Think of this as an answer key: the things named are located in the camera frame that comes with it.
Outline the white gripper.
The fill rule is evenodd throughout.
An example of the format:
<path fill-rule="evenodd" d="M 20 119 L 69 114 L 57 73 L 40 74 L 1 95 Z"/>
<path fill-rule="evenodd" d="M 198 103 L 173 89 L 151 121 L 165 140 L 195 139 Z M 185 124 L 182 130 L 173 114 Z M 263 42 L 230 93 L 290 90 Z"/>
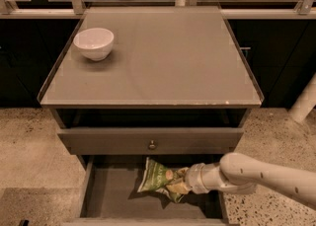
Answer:
<path fill-rule="evenodd" d="M 188 194 L 192 191 L 195 194 L 209 193 L 209 189 L 202 181 L 202 170 L 205 163 L 194 164 L 190 168 L 184 167 L 176 171 L 178 178 L 185 178 L 184 183 L 167 184 L 166 188 L 170 192 Z"/>

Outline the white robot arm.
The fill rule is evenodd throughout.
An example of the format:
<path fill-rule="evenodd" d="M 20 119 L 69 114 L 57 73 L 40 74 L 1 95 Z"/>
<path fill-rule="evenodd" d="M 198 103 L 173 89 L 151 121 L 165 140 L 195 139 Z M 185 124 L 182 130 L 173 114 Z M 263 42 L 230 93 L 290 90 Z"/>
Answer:
<path fill-rule="evenodd" d="M 199 163 L 167 185 L 180 194 L 219 190 L 232 194 L 252 193 L 255 185 L 272 189 L 316 209 L 316 173 L 258 161 L 241 153 L 225 154 L 218 163 Z"/>

